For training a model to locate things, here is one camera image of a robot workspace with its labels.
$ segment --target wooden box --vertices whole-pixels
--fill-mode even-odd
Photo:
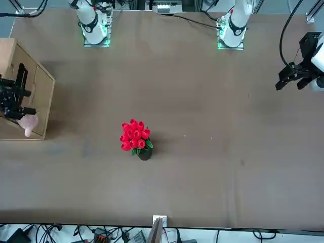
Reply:
[[[24,97],[22,107],[35,108],[38,125],[29,138],[14,120],[0,113],[0,140],[42,140],[45,138],[54,90],[54,78],[46,69],[13,38],[0,38],[0,75],[2,78],[16,80],[19,64],[23,63],[28,71],[26,90],[30,97]]]

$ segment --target brown table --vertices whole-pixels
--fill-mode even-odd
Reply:
[[[319,229],[324,95],[275,90],[287,17],[251,16],[244,51],[151,12],[121,12],[106,49],[83,48],[73,10],[17,19],[56,86],[47,140],[0,142],[2,221]],[[311,30],[292,19],[287,60]],[[152,130],[149,161],[120,148],[130,118]]]

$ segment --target red flower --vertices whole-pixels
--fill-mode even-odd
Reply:
[[[135,130],[134,132],[134,138],[136,138],[137,140],[139,140],[141,138],[141,132],[138,130]]]
[[[140,130],[140,131],[143,130],[144,129],[144,122],[139,121],[138,124],[137,124],[137,129]]]
[[[123,127],[124,132],[127,132],[131,129],[131,126],[128,123],[123,123],[121,126]]]
[[[137,129],[137,122],[135,119],[130,120],[130,126],[133,130]]]
[[[126,134],[128,135],[129,139],[133,139],[134,138],[134,133],[132,130],[127,130]]]
[[[130,141],[130,147],[137,148],[137,140],[135,138]]]
[[[124,142],[122,145],[121,145],[121,148],[125,151],[128,151],[131,149],[131,146],[130,146],[130,143],[127,141],[127,142]]]
[[[138,143],[137,146],[139,148],[144,148],[145,147],[145,141],[143,139],[139,139],[137,143]]]
[[[148,139],[148,137],[150,136],[150,133],[151,133],[150,129],[148,129],[148,128],[144,129],[142,131],[142,138],[143,139]]]
[[[121,142],[127,142],[128,140],[129,140],[129,137],[128,137],[128,135],[126,133],[124,133],[124,134],[122,134],[120,136],[120,141]]]

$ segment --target floor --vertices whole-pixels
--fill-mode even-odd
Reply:
[[[24,229],[25,227],[28,228],[28,225],[24,224],[12,224],[7,225],[0,229],[0,240],[7,240],[17,228]],[[35,242],[35,235],[36,235],[36,229],[38,225],[34,226],[32,230],[29,233],[29,237],[31,239],[31,242]],[[103,229],[102,226],[90,226],[92,229],[95,229],[97,227]],[[64,225],[61,231],[53,230],[51,233],[51,236],[53,240],[55,240],[57,243],[70,243],[70,242],[76,242],[80,240],[80,236],[76,235],[73,236],[74,230],[76,226],[75,225]],[[114,227],[106,227],[107,230],[113,229]],[[136,227],[129,231],[130,238],[135,236],[139,231],[143,232],[144,237],[148,239],[150,228],[141,228]],[[176,230],[174,228],[165,228],[166,234],[168,235],[168,238],[166,237],[165,233],[162,235],[161,243],[171,243],[175,242],[177,240],[177,234]],[[238,232],[238,231],[227,231],[227,230],[221,230],[218,235],[218,241],[216,241],[217,238],[217,230],[213,229],[179,229],[181,239],[183,241],[185,240],[191,240],[195,239],[198,243],[259,243],[260,240],[256,239],[253,236],[252,232]],[[38,232],[37,239],[40,240],[41,236],[43,235],[44,230],[40,228]],[[86,239],[93,239],[93,234],[91,231],[89,231],[85,226],[82,226],[80,228],[80,234],[83,240]],[[262,237],[272,237],[272,233],[262,233]],[[277,234],[276,237],[272,240],[267,240],[267,242],[271,243],[321,243],[323,242],[323,236],[312,236],[312,235],[296,235],[296,234]]]

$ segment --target flower pot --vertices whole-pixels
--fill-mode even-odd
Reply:
[[[151,158],[152,154],[153,154],[153,149],[148,147],[147,150],[141,149],[140,154],[138,155],[138,157],[141,160],[148,160],[149,158]]]

